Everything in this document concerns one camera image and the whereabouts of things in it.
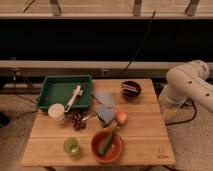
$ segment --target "small green cup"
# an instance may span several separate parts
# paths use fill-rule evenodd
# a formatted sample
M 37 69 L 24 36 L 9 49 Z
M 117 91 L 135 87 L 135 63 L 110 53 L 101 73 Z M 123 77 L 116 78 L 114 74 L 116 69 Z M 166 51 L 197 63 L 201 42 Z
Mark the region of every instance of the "small green cup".
M 70 156 L 75 156 L 79 153 L 80 151 L 80 146 L 78 143 L 78 140 L 74 137 L 68 138 L 64 142 L 64 151 L 69 154 Z

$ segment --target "black wall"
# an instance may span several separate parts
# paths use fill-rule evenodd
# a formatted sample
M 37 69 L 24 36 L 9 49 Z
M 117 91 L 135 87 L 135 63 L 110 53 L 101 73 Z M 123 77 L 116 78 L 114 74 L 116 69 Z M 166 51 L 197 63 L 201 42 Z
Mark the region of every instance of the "black wall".
M 0 59 L 130 60 L 149 20 L 0 20 Z M 137 61 L 213 61 L 213 20 L 153 20 Z

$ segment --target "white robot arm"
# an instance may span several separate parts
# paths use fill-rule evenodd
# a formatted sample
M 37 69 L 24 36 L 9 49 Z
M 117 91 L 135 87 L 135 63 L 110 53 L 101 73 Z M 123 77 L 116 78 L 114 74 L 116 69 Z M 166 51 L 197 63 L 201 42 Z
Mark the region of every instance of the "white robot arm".
M 166 75 L 168 85 L 159 96 L 162 110 L 178 108 L 191 98 L 213 112 L 213 86 L 205 81 L 208 76 L 209 67 L 200 60 L 170 69 Z

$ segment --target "terracotta bowl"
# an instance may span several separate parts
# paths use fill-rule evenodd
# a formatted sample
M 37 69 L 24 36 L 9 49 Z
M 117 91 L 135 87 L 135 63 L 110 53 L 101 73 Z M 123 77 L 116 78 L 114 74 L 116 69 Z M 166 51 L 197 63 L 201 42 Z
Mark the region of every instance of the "terracotta bowl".
M 100 148 L 101 144 L 103 143 L 103 140 L 106 138 L 106 136 L 109 134 L 107 130 L 102 130 L 95 134 L 95 136 L 92 139 L 91 148 L 92 153 L 96 161 L 100 163 L 113 163 L 115 162 L 121 152 L 123 151 L 123 140 L 121 137 L 115 133 L 112 142 L 105 153 L 104 156 L 98 155 L 98 149 Z

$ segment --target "green tray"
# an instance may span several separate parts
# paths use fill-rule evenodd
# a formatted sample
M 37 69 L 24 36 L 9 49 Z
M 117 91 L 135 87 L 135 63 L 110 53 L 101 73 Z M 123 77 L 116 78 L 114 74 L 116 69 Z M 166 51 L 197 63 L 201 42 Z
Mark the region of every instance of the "green tray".
M 73 90 L 79 84 L 83 90 L 83 95 L 76 98 L 70 110 L 88 108 L 91 104 L 92 91 L 90 75 L 47 76 L 43 82 L 36 107 L 45 112 L 54 103 L 61 103 L 65 107 L 73 96 Z

